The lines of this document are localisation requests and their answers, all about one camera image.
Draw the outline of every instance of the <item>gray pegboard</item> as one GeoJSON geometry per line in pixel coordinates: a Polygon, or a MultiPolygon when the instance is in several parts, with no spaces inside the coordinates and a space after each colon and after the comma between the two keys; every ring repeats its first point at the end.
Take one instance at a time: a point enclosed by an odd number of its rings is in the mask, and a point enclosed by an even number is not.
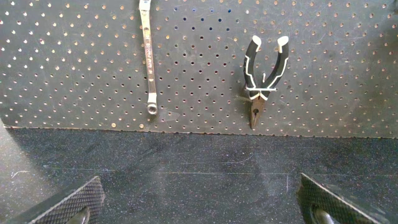
{"type": "Polygon", "coordinates": [[[138,1],[0,5],[7,126],[398,136],[393,1],[152,0],[157,116],[146,111],[138,1]],[[255,131],[243,77],[254,34],[257,75],[270,74],[277,38],[290,38],[287,70],[255,131]]]}

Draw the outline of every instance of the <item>black speckled surface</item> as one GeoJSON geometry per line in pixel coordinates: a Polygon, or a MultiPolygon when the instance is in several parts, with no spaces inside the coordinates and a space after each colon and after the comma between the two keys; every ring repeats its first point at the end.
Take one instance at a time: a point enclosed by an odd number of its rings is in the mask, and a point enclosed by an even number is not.
{"type": "Polygon", "coordinates": [[[101,176],[101,223],[303,223],[299,173],[397,212],[398,141],[0,129],[0,222],[101,176]]]}

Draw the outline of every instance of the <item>gray surface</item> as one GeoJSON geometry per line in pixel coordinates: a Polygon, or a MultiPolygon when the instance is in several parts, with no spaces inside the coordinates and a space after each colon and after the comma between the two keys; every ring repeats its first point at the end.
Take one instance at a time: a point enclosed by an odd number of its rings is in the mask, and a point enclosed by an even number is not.
{"type": "Polygon", "coordinates": [[[20,127],[397,137],[395,3],[329,2],[153,1],[152,117],[138,1],[2,1],[1,118],[20,127]],[[258,74],[271,72],[278,37],[290,37],[291,53],[252,131],[241,65],[254,34],[263,42],[258,74]]]}
{"type": "Polygon", "coordinates": [[[302,223],[299,173],[397,213],[388,139],[0,129],[0,222],[100,175],[100,223],[302,223]]]}

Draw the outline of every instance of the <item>perforated metal panel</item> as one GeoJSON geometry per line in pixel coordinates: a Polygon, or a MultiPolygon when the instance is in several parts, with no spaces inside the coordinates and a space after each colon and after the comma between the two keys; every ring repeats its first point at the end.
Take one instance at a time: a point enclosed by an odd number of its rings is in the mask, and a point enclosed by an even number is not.
{"type": "Polygon", "coordinates": [[[146,111],[138,1],[0,4],[8,126],[398,136],[392,1],[152,0],[157,116],[146,111]],[[278,37],[291,51],[253,131],[243,59],[254,34],[257,75],[271,72],[278,37]]]}

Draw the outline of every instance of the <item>pliers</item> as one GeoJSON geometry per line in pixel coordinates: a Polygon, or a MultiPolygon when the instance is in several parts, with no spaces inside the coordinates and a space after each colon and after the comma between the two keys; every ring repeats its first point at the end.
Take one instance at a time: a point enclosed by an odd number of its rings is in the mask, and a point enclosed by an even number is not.
{"type": "Polygon", "coordinates": [[[260,37],[254,35],[243,63],[244,80],[246,81],[246,89],[249,90],[249,99],[252,101],[250,127],[254,129],[262,114],[265,101],[272,91],[276,91],[276,84],[285,72],[287,60],[289,59],[289,38],[283,36],[278,39],[278,59],[275,67],[269,77],[266,79],[266,74],[262,74],[261,84],[258,85],[254,78],[254,59],[261,46],[260,37]]]}

